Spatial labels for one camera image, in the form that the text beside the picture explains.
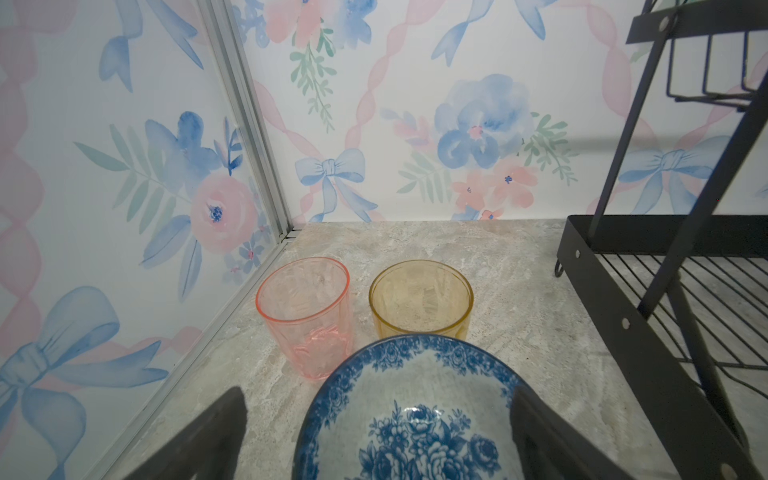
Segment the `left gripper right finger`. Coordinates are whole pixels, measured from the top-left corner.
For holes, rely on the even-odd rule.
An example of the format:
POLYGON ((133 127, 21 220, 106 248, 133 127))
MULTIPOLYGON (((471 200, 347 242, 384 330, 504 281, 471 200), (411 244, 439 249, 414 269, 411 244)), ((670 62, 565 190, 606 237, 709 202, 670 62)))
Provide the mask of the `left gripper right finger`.
POLYGON ((526 479, 632 479, 527 385, 514 390, 510 425, 526 479))

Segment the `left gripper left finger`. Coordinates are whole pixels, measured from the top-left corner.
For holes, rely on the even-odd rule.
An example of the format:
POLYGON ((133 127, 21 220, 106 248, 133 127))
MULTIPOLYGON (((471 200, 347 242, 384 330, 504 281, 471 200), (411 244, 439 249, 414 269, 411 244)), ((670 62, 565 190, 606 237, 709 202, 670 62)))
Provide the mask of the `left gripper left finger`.
POLYGON ((246 426, 244 393, 231 387, 128 477, 232 479, 246 426))

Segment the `blue floral bowl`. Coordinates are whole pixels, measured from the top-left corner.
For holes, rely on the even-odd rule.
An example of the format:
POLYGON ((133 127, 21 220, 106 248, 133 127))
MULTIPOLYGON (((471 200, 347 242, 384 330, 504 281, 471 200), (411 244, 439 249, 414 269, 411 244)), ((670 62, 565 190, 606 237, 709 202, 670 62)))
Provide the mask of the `blue floral bowl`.
POLYGON ((510 408, 524 383, 462 340, 369 344, 325 380, 295 446, 294 479, 520 479, 510 408))

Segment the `pink transparent cup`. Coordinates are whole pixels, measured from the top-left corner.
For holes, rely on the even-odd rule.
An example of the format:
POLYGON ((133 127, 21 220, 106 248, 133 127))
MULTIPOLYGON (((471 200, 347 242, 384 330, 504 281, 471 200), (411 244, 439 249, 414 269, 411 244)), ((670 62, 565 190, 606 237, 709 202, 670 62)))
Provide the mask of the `pink transparent cup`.
POLYGON ((328 257, 288 263, 260 285, 255 306, 291 366, 327 378, 354 350, 347 267, 328 257))

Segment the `yellow transparent cup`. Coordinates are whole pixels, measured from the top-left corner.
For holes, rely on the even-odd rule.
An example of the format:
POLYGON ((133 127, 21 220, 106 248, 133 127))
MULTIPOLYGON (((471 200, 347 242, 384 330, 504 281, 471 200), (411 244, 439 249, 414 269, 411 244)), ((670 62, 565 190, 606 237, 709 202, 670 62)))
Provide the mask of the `yellow transparent cup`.
POLYGON ((435 334, 464 340, 474 292, 458 270, 433 260, 407 260, 382 271, 368 300, 381 339, 435 334))

